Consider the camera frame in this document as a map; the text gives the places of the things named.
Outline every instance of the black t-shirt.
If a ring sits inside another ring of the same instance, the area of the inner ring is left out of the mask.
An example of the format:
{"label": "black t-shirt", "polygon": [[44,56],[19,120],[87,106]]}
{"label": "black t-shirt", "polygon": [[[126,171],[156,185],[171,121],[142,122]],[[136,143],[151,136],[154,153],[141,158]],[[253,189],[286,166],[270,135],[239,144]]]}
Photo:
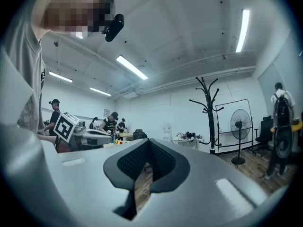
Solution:
{"label": "black t-shirt", "polygon": [[121,128],[123,128],[123,129],[119,129],[119,132],[120,132],[120,133],[123,133],[123,132],[124,132],[124,128],[125,128],[125,123],[120,122],[120,123],[118,124],[118,126],[121,127]]}
{"label": "black t-shirt", "polygon": [[111,131],[112,134],[114,134],[114,129],[115,129],[115,126],[117,125],[117,122],[115,120],[110,121],[108,118],[104,119],[103,122],[105,122],[105,126],[103,129],[105,131]]}
{"label": "black t-shirt", "polygon": [[[55,111],[53,111],[53,113],[52,113],[51,123],[56,124],[56,122],[57,122],[59,116],[60,116],[60,109],[57,108],[57,109],[55,109]],[[49,130],[49,135],[54,135],[54,136],[56,136],[57,134],[53,131],[53,129],[50,129],[50,130]]]}

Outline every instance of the ceiling light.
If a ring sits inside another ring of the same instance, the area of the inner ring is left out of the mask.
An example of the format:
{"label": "ceiling light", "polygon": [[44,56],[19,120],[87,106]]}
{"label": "ceiling light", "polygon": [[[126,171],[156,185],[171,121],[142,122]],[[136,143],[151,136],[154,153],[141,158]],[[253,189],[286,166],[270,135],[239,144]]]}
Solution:
{"label": "ceiling light", "polygon": [[55,73],[53,73],[53,72],[51,72],[51,71],[49,72],[49,74],[52,75],[52,76],[54,76],[54,77],[60,78],[60,79],[62,79],[62,80],[65,80],[65,81],[68,81],[68,82],[72,82],[72,80],[67,79],[67,78],[64,78],[64,77],[62,77],[62,76],[60,76],[60,75],[57,75],[57,74],[55,74]]}
{"label": "ceiling light", "polygon": [[137,76],[141,77],[143,80],[147,79],[147,76],[145,76],[142,72],[140,72],[132,63],[130,63],[122,55],[120,55],[117,58],[117,61],[120,62],[125,67],[127,67],[129,70],[131,70],[134,74],[136,74]]}
{"label": "ceiling light", "polygon": [[90,88],[90,90],[93,90],[93,91],[98,92],[98,93],[105,94],[105,95],[107,95],[107,96],[111,96],[111,94],[108,94],[108,93],[105,93],[105,92],[99,91],[99,90],[94,89],[94,88],[92,88],[92,87]]}
{"label": "ceiling light", "polygon": [[245,37],[246,37],[246,33],[247,33],[249,20],[250,20],[250,11],[249,10],[243,10],[242,26],[241,26],[241,32],[240,32],[240,37],[239,37],[239,42],[238,42],[238,47],[237,47],[236,52],[241,52],[242,51],[243,44],[244,44]]}
{"label": "ceiling light", "polygon": [[80,39],[83,39],[82,32],[76,32],[76,36]]}

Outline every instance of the whiteboard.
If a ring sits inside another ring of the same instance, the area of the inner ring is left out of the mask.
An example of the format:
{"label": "whiteboard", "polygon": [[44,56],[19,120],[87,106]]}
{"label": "whiteboard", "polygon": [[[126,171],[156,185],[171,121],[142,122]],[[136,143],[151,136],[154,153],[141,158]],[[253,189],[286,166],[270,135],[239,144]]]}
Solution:
{"label": "whiteboard", "polygon": [[216,110],[218,110],[221,107],[224,107],[224,109],[220,110],[217,112],[218,114],[218,123],[219,123],[219,132],[220,133],[226,133],[226,132],[231,132],[231,118],[233,113],[238,110],[238,109],[243,109],[245,110],[248,115],[251,117],[250,114],[250,105],[248,102],[248,99],[244,99],[238,102],[233,102],[233,103],[227,103],[223,105],[216,105]]}

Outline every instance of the person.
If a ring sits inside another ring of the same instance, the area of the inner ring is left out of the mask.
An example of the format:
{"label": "person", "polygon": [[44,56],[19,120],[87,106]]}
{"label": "person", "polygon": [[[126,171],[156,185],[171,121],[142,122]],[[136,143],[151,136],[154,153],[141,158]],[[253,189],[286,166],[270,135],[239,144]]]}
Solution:
{"label": "person", "polygon": [[[294,119],[294,99],[293,96],[291,95],[290,92],[283,90],[283,86],[281,82],[277,82],[275,84],[275,94],[271,97],[271,102],[274,106],[274,110],[273,110],[273,116],[274,116],[274,120],[276,120],[276,112],[275,112],[275,105],[276,105],[276,101],[279,97],[284,96],[284,98],[287,100],[288,105],[289,105],[289,109],[292,112],[292,119]],[[264,178],[266,180],[269,180],[274,174],[275,174],[275,167],[276,167],[276,163],[279,162],[280,163],[280,170],[278,175],[281,176],[283,175],[286,171],[287,171],[287,160],[288,157],[285,158],[280,158],[277,153],[276,153],[276,146],[274,146],[274,148],[271,151],[271,158],[269,161],[269,165],[268,165],[268,169],[264,175]]]}
{"label": "person", "polygon": [[41,39],[49,31],[103,31],[113,16],[113,5],[114,0],[26,0],[2,37],[2,46],[12,64],[33,89],[18,125],[37,134],[40,140],[52,142],[58,153],[68,152],[69,147],[63,140],[56,144],[56,136],[45,136],[41,98],[46,67]]}
{"label": "person", "polygon": [[50,120],[50,124],[48,126],[46,126],[44,128],[44,131],[47,131],[49,130],[49,135],[52,135],[52,136],[57,136],[57,134],[53,131],[55,125],[56,125],[56,122],[60,116],[60,109],[59,109],[59,100],[58,99],[54,99],[52,102],[49,102],[49,104],[52,105],[52,108],[53,108],[53,113],[52,113],[52,116],[51,116],[51,120]]}
{"label": "person", "polygon": [[118,124],[119,133],[123,133],[125,129],[125,119],[123,118],[121,122]]}
{"label": "person", "polygon": [[94,129],[96,128],[95,122],[97,122],[97,121],[98,121],[98,117],[95,117],[95,118],[93,119],[93,121],[90,123],[89,128],[90,128],[91,130],[94,130]]}
{"label": "person", "polygon": [[102,124],[99,127],[99,130],[102,132],[107,133],[110,131],[110,134],[113,136],[113,140],[115,139],[115,136],[117,135],[117,121],[118,120],[118,113],[113,112],[108,118],[104,119]]}

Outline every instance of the standing fan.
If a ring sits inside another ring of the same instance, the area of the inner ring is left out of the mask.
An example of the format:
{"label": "standing fan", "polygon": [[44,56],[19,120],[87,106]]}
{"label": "standing fan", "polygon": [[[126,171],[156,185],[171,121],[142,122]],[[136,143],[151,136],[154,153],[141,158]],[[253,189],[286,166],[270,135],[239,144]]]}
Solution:
{"label": "standing fan", "polygon": [[232,163],[240,165],[245,162],[245,159],[240,157],[241,140],[246,138],[250,132],[250,116],[245,110],[238,109],[233,113],[231,118],[231,131],[234,137],[239,140],[238,157],[234,157]]}

